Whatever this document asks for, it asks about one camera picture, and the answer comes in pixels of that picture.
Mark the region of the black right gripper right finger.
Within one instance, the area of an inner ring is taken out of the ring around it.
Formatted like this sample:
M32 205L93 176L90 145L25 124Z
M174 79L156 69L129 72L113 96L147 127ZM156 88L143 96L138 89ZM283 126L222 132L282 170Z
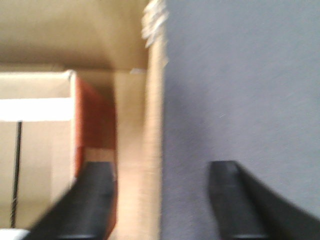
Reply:
M234 160L211 161L208 196L223 240L318 240L320 220Z

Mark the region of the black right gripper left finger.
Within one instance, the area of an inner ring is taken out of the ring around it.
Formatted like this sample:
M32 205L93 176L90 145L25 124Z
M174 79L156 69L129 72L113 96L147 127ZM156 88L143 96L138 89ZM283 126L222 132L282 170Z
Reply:
M88 162L72 188L35 224L28 240L105 240L114 228L114 169Z

